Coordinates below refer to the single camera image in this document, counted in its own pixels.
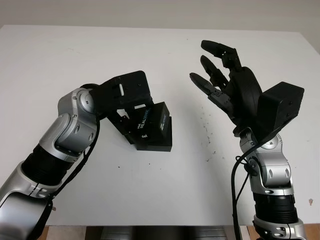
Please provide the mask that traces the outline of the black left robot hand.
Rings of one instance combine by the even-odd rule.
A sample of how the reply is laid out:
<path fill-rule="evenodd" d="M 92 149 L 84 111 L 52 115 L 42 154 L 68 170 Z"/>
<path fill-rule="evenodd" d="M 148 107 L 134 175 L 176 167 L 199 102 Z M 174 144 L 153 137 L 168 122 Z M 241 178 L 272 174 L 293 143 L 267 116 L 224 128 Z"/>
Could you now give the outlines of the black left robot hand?
<path fill-rule="evenodd" d="M 118 110 L 124 110 L 126 115 L 121 116 Z M 138 144 L 138 138 L 134 131 L 133 113 L 135 106 L 114 106 L 107 114 L 108 120 L 115 126 L 115 128 L 128 140 L 131 145 Z"/>

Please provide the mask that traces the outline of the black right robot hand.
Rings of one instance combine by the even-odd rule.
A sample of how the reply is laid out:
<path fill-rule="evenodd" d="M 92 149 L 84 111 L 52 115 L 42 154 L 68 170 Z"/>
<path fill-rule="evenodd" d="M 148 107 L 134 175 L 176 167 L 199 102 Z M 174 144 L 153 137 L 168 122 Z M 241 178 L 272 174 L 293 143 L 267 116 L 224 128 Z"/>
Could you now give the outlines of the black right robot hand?
<path fill-rule="evenodd" d="M 189 77 L 211 102 L 227 114 L 235 125 L 234 136 L 239 137 L 244 129 L 253 128 L 251 125 L 257 117 L 261 87 L 253 72 L 241 65 L 235 48 L 210 40 L 202 40 L 201 48 L 221 59 L 223 67 L 229 70 L 229 79 L 204 55 L 200 62 L 209 80 L 194 72 Z"/>

